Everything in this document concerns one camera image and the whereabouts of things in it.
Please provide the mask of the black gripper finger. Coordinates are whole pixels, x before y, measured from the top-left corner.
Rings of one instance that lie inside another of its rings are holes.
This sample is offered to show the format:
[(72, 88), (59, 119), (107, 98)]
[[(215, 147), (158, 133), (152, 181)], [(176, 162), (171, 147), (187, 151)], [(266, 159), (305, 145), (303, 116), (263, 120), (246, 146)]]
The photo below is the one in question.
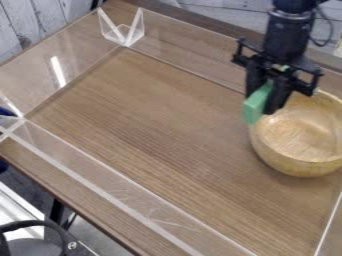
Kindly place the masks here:
[(293, 93), (290, 79), (285, 76), (266, 78), (266, 100), (263, 113), (273, 115), (286, 104), (286, 101)]
[(250, 97), (250, 95), (259, 89), (266, 81), (267, 75), (263, 60), (259, 58), (253, 58), (246, 67), (246, 97)]

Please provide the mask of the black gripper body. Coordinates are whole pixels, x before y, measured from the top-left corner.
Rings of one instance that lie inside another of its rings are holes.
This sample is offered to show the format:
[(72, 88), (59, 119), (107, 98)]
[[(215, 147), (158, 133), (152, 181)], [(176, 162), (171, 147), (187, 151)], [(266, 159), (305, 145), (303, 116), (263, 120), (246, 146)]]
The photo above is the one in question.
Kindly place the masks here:
[(263, 66), (281, 67), (287, 65), (290, 67), (290, 84), (293, 91), (302, 93), (306, 96), (313, 96), (318, 87), (318, 82), (323, 76), (321, 67), (305, 55), (290, 60), (281, 60), (269, 55), (258, 44), (247, 41), (245, 38), (237, 40), (237, 50), (233, 54), (231, 62), (246, 69), (247, 63), (253, 58), (263, 60)]

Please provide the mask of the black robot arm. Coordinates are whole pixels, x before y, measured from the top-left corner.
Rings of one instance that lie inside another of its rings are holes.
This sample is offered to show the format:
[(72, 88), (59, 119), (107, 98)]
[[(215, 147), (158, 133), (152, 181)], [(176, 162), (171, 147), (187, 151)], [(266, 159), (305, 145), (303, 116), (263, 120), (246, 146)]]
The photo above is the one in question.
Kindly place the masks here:
[(294, 92), (311, 96), (322, 77), (321, 67), (306, 56), (319, 5), (327, 0), (273, 0), (261, 46), (245, 38), (231, 62), (246, 69), (246, 97), (271, 82), (262, 113), (273, 115)]

